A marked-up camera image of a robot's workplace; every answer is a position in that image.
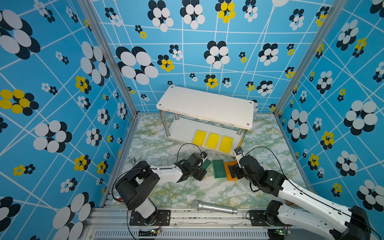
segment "silver microphone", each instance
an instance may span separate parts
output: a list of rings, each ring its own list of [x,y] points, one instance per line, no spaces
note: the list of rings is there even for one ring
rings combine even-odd
[[[208,202],[202,202],[197,199],[192,201],[192,208],[196,210],[206,210],[206,211],[213,211],[213,212],[223,212],[226,214],[237,214],[237,209],[233,207],[218,205],[218,204],[212,204]]]

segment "marble tabletop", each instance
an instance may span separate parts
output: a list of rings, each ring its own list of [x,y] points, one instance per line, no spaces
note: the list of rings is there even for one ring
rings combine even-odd
[[[166,114],[168,125],[174,119],[174,114]],[[206,120],[193,119],[208,124],[237,130],[231,126],[221,125]],[[182,143],[170,141],[165,137],[160,114],[142,114],[134,140],[121,172],[132,168],[131,160],[147,161],[151,165],[168,166],[176,162],[177,151]],[[277,158],[286,176],[297,184],[305,187],[304,180],[298,170],[291,152],[284,140],[273,114],[255,114],[253,127],[244,138],[242,149],[248,152],[256,146],[270,148]],[[209,160],[223,159],[224,162],[233,161],[232,157],[216,151],[202,148],[208,154]],[[179,160],[188,159],[194,153],[200,152],[196,146],[184,145],[179,153]],[[264,169],[281,172],[279,164],[270,151],[264,148],[253,150],[250,155],[255,157]],[[266,208],[275,199],[271,194],[261,191],[253,193],[249,189],[249,181],[245,178],[229,182],[226,178],[215,179],[212,164],[207,168],[207,174],[202,181],[193,177],[179,183],[164,183],[157,185],[149,198],[158,208],[189,208],[194,199],[205,202],[227,205],[235,208]],[[121,207],[114,202],[111,207]]]

